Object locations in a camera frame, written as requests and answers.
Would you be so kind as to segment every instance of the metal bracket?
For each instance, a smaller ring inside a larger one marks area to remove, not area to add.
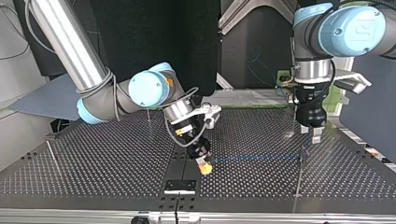
[[[366,87],[372,85],[362,74],[349,72],[343,69],[337,69],[334,80],[334,86],[356,94],[360,94]]]
[[[227,35],[238,22],[256,7],[273,7],[288,22],[292,23],[297,4],[295,0],[235,0],[219,20],[220,32]]]
[[[195,194],[195,180],[168,180],[165,185],[165,194],[186,195]]]
[[[225,90],[225,91],[232,91],[233,86],[224,78],[221,76],[221,74],[218,73],[216,81],[218,84]]]

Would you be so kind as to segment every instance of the wire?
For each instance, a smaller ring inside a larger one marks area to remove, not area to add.
[[[192,87],[191,89],[189,89],[182,97],[176,99],[176,101],[181,101],[187,98],[191,98],[196,92],[198,92],[199,88],[198,87]],[[171,103],[168,104],[164,104],[164,105],[159,105],[155,108],[164,108],[164,107],[168,107],[169,105],[172,105],[174,103],[174,101],[172,101]]]
[[[77,93],[79,93],[81,95],[82,99],[87,99],[91,96],[93,96],[94,94],[96,94],[97,92],[99,92],[105,85],[107,85],[111,80],[113,82],[113,107],[114,107],[114,114],[116,116],[116,120],[120,121],[120,111],[119,111],[119,106],[117,105],[117,100],[118,100],[118,92],[120,91],[120,93],[125,96],[129,101],[133,102],[133,100],[131,99],[131,97],[128,95],[128,93],[125,92],[125,90],[123,90],[120,85],[117,83],[117,78],[116,76],[110,71],[110,69],[107,69],[107,75],[105,77],[105,79],[102,81],[101,84],[94,86],[90,89],[84,90],[84,91],[79,91],[77,90]]]
[[[273,79],[274,79],[274,82],[276,83],[276,74],[275,74],[275,71],[274,71],[274,70],[271,70],[270,68],[268,68],[268,66],[260,60],[260,56],[261,56],[261,55],[262,55],[262,49],[259,48],[259,53],[256,55],[256,57],[255,57],[253,60],[248,61],[247,63],[259,62],[259,64],[261,64],[266,70],[268,70],[268,71],[272,74],[272,77],[273,77]],[[251,69],[251,67],[250,67],[249,65],[247,65],[247,69],[248,69],[248,70],[250,71],[250,73],[251,73],[255,78],[257,78],[261,83],[263,83],[263,84],[265,84],[265,85],[268,85],[268,86],[270,86],[270,87],[272,87],[272,88],[275,88],[275,93],[276,93],[276,95],[279,96],[279,97],[283,97],[283,98],[285,99],[286,104],[288,105],[288,107],[290,107],[290,104],[289,104],[289,101],[288,101],[288,97],[287,97],[286,93],[282,90],[282,88],[279,88],[277,85],[274,86],[274,85],[272,85],[272,84],[270,84],[270,83],[268,83],[268,82],[263,81],[261,78],[259,78],[259,77],[256,75],[256,73],[253,71],[253,69]]]
[[[13,115],[16,114],[16,113],[18,113],[18,111],[14,111],[14,112],[12,112],[12,113],[10,113],[10,114],[7,114],[7,115],[1,117],[0,119],[6,119],[6,118],[8,118],[8,117],[13,116]]]
[[[169,136],[172,138],[172,140],[174,140],[174,142],[175,142],[176,144],[178,144],[180,147],[189,147],[189,146],[191,146],[193,143],[195,143],[196,141],[198,141],[199,138],[204,134],[204,131],[205,131],[205,129],[206,129],[206,123],[205,123],[204,127],[202,127],[202,129],[201,129],[201,131],[198,133],[198,135],[196,135],[196,136],[194,137],[194,139],[192,139],[188,144],[182,144],[182,143],[180,143],[180,142],[173,136],[171,130],[169,129],[168,119],[167,119],[166,115],[165,115],[165,127],[166,127],[166,131],[168,131],[168,133],[169,133]]]
[[[387,56],[387,55],[381,55],[381,57],[389,59],[389,60],[396,60],[396,57],[391,57],[391,56]]]
[[[25,4],[25,19],[26,19],[27,28],[28,28],[30,34],[35,39],[35,41],[37,41],[37,43],[39,45],[41,45],[41,47],[43,47],[44,49],[46,49],[47,51],[49,51],[51,53],[56,54],[56,52],[53,49],[50,49],[45,44],[43,44],[43,42],[41,42],[41,40],[35,35],[35,32],[32,29],[32,24],[30,23],[30,13],[29,13],[29,6],[30,5],[32,5],[32,0],[27,0],[27,2]]]
[[[0,58],[0,60],[7,60],[7,59],[17,58],[17,57],[23,55],[24,53],[26,53],[26,51],[27,51],[28,49],[29,49],[29,45],[27,44],[27,45],[26,45],[26,48],[23,50],[23,52],[21,52],[21,53],[19,53],[19,54],[16,54],[16,55],[9,56],[9,57]]]
[[[9,10],[10,10],[15,16],[17,16],[17,17],[18,17],[18,13],[15,11],[14,8],[10,7],[9,5],[4,4],[4,3],[0,3],[0,9],[1,9],[1,11],[2,11],[2,14],[6,17],[6,19],[7,19],[8,23],[9,23],[9,25],[11,25],[12,28],[14,29],[14,31],[15,31],[24,41],[26,41],[26,39],[25,39],[25,37],[23,36],[23,34],[18,30],[18,28],[17,28],[17,27],[14,25],[14,23],[11,21],[11,19],[9,18],[9,16],[7,15],[7,13],[3,10],[3,7],[9,9]],[[7,59],[17,58],[17,57],[23,55],[24,53],[26,53],[26,51],[27,51],[28,49],[29,49],[29,44],[27,43],[27,44],[26,44],[26,48],[25,48],[21,53],[18,53],[18,54],[12,55],[12,56],[7,56],[7,57],[4,57],[4,58],[0,58],[0,61],[7,60]]]
[[[308,43],[312,43],[312,38],[313,38],[313,35],[314,35],[315,30],[317,29],[317,27],[318,27],[318,25],[320,24],[320,22],[321,22],[331,11],[338,10],[338,8],[339,8],[340,6],[343,6],[343,5],[345,5],[345,4],[352,3],[352,2],[361,2],[361,0],[345,0],[345,1],[343,1],[343,2],[341,2],[341,3],[339,3],[339,4],[337,4],[337,5],[334,5],[333,7],[329,8],[327,11],[325,11],[323,14],[321,14],[321,15],[318,17],[318,19],[314,22],[314,24],[312,25],[312,28],[311,28],[311,30],[310,30],[310,32],[309,32],[309,36],[308,36]],[[381,1],[381,0],[368,0],[368,1],[366,1],[366,2],[378,3],[378,4],[380,4],[380,5],[383,5],[383,6],[385,6],[385,7],[389,7],[389,8],[391,8],[391,9],[393,9],[393,10],[396,11],[396,6],[394,6],[394,5],[391,4],[391,3],[387,3],[387,2],[384,2],[384,1]]]
[[[97,31],[85,31],[85,32],[87,32],[88,34],[93,34],[93,35],[99,35],[100,34],[100,32],[97,32]]]
[[[15,30],[15,32],[17,32],[17,34],[23,39],[26,40],[26,38],[23,36],[23,34],[20,32],[20,30],[14,25],[14,23],[12,22],[12,20],[9,18],[9,16],[7,15],[7,13],[3,10],[3,7],[7,8],[8,10],[10,10],[16,17],[18,17],[18,13],[17,11],[10,7],[7,4],[4,3],[0,3],[0,9],[3,12],[3,15],[6,17],[6,19],[8,20],[9,24],[12,26],[12,28]]]
[[[329,90],[330,86],[334,83],[335,80],[335,75],[336,75],[336,67],[335,67],[335,63],[333,60],[331,60],[331,64],[332,64],[332,78],[330,79],[329,83],[326,85],[326,87],[323,89],[323,91],[317,96],[315,97],[313,100],[311,101],[307,101],[304,104],[297,104],[295,103],[295,94],[293,94],[292,100],[293,103],[297,106],[306,106],[306,105],[312,105],[313,103],[317,102],[320,99],[323,99],[323,96],[326,94],[326,92]]]

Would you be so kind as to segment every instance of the metal table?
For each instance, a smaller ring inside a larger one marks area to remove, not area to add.
[[[225,109],[205,133],[214,172],[201,176],[169,138],[161,111],[150,111],[150,121],[140,111],[122,122],[80,123],[0,174],[0,223],[58,217],[130,223],[138,215],[163,223],[175,217],[396,223],[396,174],[330,123],[322,143],[307,151],[296,195],[300,152],[309,140],[299,131],[288,109]],[[195,195],[163,193],[167,180],[181,179],[196,181]]]

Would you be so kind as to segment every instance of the wall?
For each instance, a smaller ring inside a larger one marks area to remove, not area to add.
[[[0,0],[0,3],[13,7],[11,0]],[[9,10],[4,11],[21,31],[18,18]],[[26,42],[0,11],[0,59],[19,54],[25,48]],[[50,119],[6,109],[21,96],[45,84],[30,50],[19,57],[0,60],[0,78],[0,170],[3,170],[43,143],[43,137],[50,132]]]

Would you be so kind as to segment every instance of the yellow object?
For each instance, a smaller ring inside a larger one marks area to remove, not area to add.
[[[209,163],[206,163],[205,165],[200,165],[199,169],[201,170],[202,175],[210,175],[213,170],[213,166]]]
[[[176,133],[177,135],[182,135],[182,134],[183,134],[183,130],[182,130],[182,129],[177,129],[177,130],[175,131],[175,133]]]

